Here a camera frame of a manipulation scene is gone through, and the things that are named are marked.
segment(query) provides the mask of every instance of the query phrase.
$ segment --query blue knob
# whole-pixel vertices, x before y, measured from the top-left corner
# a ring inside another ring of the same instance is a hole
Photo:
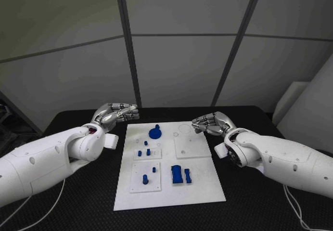
[[[155,128],[149,131],[149,137],[152,139],[157,139],[162,136],[160,126],[159,124],[155,126]]]
[[[149,178],[147,178],[147,175],[143,176],[143,184],[147,184],[149,183]]]

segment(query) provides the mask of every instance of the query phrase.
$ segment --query black mesh tablecloth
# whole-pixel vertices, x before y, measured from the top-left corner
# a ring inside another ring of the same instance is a hole
[[[143,108],[140,120],[130,123],[189,121],[215,111],[224,112],[238,127],[261,135],[281,137],[266,113],[254,106]],[[45,135],[90,123],[94,112],[81,110],[59,113]],[[31,230],[303,230],[284,197],[283,185],[254,168],[240,168],[228,158],[219,159],[214,147],[222,138],[209,135],[206,140],[227,202],[114,212],[127,123],[118,124],[111,132],[120,136],[117,150],[104,150],[100,158],[67,179],[58,205]],[[55,203],[61,185],[32,197],[3,230],[18,230],[41,219]],[[294,189],[291,193],[300,202],[310,227],[333,229],[333,199]],[[22,202],[0,209],[2,221]]]

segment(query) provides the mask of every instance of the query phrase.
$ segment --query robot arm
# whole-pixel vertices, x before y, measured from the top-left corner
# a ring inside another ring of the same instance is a hole
[[[0,158],[0,207],[55,186],[100,157],[104,147],[116,149],[118,137],[106,133],[131,119],[139,119],[136,105],[107,103],[91,123],[28,143]]]
[[[221,158],[257,168],[281,184],[333,199],[333,158],[303,144],[237,128],[228,116],[212,113],[192,121],[196,132],[224,136],[215,147]]]

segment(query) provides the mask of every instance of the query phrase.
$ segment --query hole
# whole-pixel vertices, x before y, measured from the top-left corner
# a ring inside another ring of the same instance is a hole
[[[29,161],[32,164],[35,164],[35,158],[33,157],[29,158]]]
[[[61,150],[59,150],[59,147],[58,147],[58,146],[55,147],[55,150],[56,150],[58,153],[61,153]]]

